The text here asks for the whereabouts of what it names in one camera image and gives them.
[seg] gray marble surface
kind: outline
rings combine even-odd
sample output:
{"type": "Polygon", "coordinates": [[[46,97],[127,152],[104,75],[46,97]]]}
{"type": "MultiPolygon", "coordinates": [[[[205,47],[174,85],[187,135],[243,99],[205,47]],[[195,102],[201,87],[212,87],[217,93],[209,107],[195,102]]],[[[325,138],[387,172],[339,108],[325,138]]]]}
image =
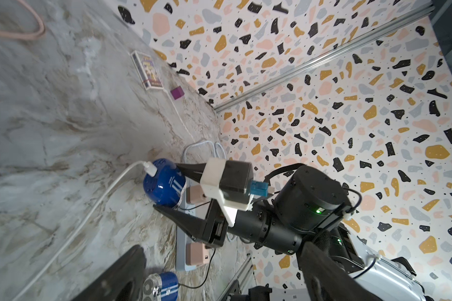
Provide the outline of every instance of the gray marble surface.
{"type": "MultiPolygon", "coordinates": [[[[180,161],[184,147],[219,140],[205,100],[100,0],[30,0],[47,34],[35,42],[0,39],[0,300],[10,300],[53,256],[106,187],[137,160],[180,161]],[[145,91],[129,53],[155,59],[166,90],[145,91]]],[[[33,30],[16,2],[0,1],[0,28],[33,30]]],[[[205,161],[207,146],[188,160],[205,161]]],[[[22,300],[70,300],[134,244],[146,271],[174,270],[176,226],[155,212],[138,167],[114,189],[83,231],[22,300]]],[[[245,259],[225,242],[205,290],[181,300],[213,300],[245,259]]],[[[179,273],[199,284],[205,267],[179,273]]]]}

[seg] purple block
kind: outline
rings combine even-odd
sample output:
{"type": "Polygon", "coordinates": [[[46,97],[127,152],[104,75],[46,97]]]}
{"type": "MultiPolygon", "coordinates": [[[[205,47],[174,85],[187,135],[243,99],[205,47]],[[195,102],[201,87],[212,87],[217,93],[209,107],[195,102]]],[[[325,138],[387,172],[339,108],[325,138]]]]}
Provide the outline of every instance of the purple block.
{"type": "Polygon", "coordinates": [[[179,86],[179,87],[172,89],[171,95],[174,97],[174,100],[183,97],[184,96],[183,88],[181,88],[181,86],[179,86]]]}

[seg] terrazzo wall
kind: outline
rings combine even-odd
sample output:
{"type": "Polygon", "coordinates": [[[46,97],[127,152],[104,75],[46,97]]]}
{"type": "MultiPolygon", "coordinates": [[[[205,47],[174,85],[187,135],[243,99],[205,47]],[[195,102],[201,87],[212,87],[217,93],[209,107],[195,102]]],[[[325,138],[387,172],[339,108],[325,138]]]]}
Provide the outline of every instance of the terrazzo wall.
{"type": "MultiPolygon", "coordinates": [[[[428,18],[220,120],[228,157],[253,162],[256,179],[302,162],[360,190],[350,231],[407,258],[427,295],[452,300],[452,75],[428,18]]],[[[276,190],[288,176],[271,180],[276,190]]],[[[295,256],[253,251],[258,284],[304,287],[295,256]]]]}
{"type": "Polygon", "coordinates": [[[105,0],[217,105],[428,0],[105,0]]]}

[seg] blue speaker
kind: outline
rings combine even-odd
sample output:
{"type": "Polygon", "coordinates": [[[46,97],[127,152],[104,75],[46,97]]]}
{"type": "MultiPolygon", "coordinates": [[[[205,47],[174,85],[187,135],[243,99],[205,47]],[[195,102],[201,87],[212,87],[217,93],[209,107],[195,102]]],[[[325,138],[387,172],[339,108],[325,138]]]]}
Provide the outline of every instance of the blue speaker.
{"type": "Polygon", "coordinates": [[[179,289],[173,272],[151,274],[144,281],[144,301],[176,301],[179,289]]]}
{"type": "Polygon", "coordinates": [[[145,175],[143,182],[145,193],[158,205],[176,207],[186,178],[176,164],[168,159],[158,159],[152,164],[157,167],[157,172],[154,177],[145,175]]]}

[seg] metal frame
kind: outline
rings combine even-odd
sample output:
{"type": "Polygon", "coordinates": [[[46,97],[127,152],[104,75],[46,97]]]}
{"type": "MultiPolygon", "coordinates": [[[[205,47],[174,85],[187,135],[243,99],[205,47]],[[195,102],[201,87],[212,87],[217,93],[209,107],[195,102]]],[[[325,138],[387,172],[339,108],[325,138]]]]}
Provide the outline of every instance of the metal frame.
{"type": "Polygon", "coordinates": [[[280,76],[275,77],[272,80],[266,81],[265,83],[261,85],[257,85],[254,88],[246,91],[245,93],[242,93],[240,96],[231,98],[228,101],[223,102],[220,105],[217,105],[214,110],[217,113],[220,113],[234,105],[237,105],[239,103],[242,103],[243,101],[246,101],[250,99],[251,97],[258,95],[261,92],[264,92],[266,90],[269,90],[285,81],[288,81],[292,78],[295,78],[299,75],[302,75],[310,70],[316,69],[331,60],[340,57],[344,54],[347,54],[351,51],[354,51],[357,48],[360,48],[364,45],[367,45],[368,43],[371,43],[381,37],[384,37],[388,35],[389,33],[398,30],[408,24],[411,24],[427,15],[429,15],[434,10],[434,5],[432,3],[424,4],[406,14],[403,16],[392,20],[380,27],[377,27],[373,29],[372,31],[363,34],[359,36],[358,38],[345,43],[344,45],[338,46],[336,49],[325,53],[324,55],[321,55],[317,58],[311,59],[306,63],[303,63],[283,74],[280,76]]]}
{"type": "Polygon", "coordinates": [[[233,276],[228,286],[226,286],[226,288],[223,290],[219,298],[217,298],[217,301],[223,300],[223,298],[229,291],[229,288],[233,285],[233,283],[236,280],[239,282],[240,293],[243,293],[245,291],[247,292],[248,289],[256,286],[256,279],[253,276],[253,261],[250,253],[247,254],[246,260],[241,265],[240,269],[236,272],[236,274],[233,276]]]}
{"type": "MultiPolygon", "coordinates": [[[[364,244],[358,237],[349,234],[350,242],[353,244],[357,256],[363,262],[370,264],[372,258],[377,257],[378,253],[364,244]]],[[[356,277],[364,271],[351,273],[351,277],[356,277]]],[[[417,282],[408,272],[407,268],[381,257],[376,260],[372,268],[364,273],[363,276],[356,281],[369,292],[384,301],[402,300],[402,301],[420,301],[425,300],[423,297],[424,290],[422,285],[417,282]]]]}
{"type": "Polygon", "coordinates": [[[452,0],[446,0],[446,2],[440,7],[439,11],[435,13],[435,15],[431,18],[430,23],[432,23],[432,26],[439,21],[440,17],[449,9],[449,7],[452,5],[452,0]]]}

